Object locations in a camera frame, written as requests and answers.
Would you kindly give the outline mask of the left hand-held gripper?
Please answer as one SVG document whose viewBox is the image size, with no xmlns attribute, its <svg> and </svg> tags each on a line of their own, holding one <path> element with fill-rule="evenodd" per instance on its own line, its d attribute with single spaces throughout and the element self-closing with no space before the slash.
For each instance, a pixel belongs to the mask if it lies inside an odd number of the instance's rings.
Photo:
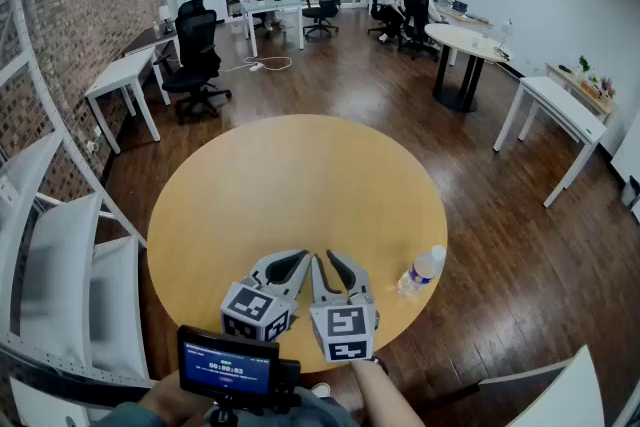
<svg viewBox="0 0 640 427">
<path fill-rule="evenodd" d="M 311 264 L 305 250 L 285 250 L 261 258 L 241 282 L 233 282 L 220 307 L 227 335 L 274 342 L 291 328 L 296 297 Z"/>
</svg>

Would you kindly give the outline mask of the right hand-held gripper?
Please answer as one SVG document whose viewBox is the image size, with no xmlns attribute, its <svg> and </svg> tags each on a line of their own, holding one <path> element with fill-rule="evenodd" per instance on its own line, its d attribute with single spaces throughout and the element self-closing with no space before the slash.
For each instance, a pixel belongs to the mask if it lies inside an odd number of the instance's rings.
<svg viewBox="0 0 640 427">
<path fill-rule="evenodd" d="M 328 259 L 348 294 L 333 290 L 318 255 L 311 261 L 314 335 L 328 363 L 369 360 L 379 314 L 367 271 L 345 254 L 328 250 Z"/>
</svg>

